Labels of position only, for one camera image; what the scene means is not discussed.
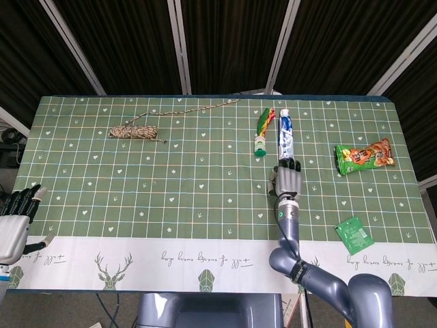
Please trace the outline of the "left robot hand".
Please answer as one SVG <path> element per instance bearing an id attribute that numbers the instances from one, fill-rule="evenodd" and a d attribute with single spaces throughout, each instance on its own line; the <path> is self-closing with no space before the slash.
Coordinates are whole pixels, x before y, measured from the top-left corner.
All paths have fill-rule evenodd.
<path id="1" fill-rule="evenodd" d="M 46 187 L 36 184 L 6 198 L 1 209 L 1 268 L 12 266 L 23 255 L 48 247 L 55 238 L 51 232 L 42 241 L 27 244 L 31 224 L 46 192 Z"/>

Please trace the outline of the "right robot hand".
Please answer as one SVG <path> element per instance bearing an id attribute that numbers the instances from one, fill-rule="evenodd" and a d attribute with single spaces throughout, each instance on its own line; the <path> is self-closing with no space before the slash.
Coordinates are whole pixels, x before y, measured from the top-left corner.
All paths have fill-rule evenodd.
<path id="1" fill-rule="evenodd" d="M 302 174 L 301 164 L 294 159 L 279 160 L 270 173 L 267 194 L 277 197 L 290 197 L 299 201 L 301 196 Z"/>

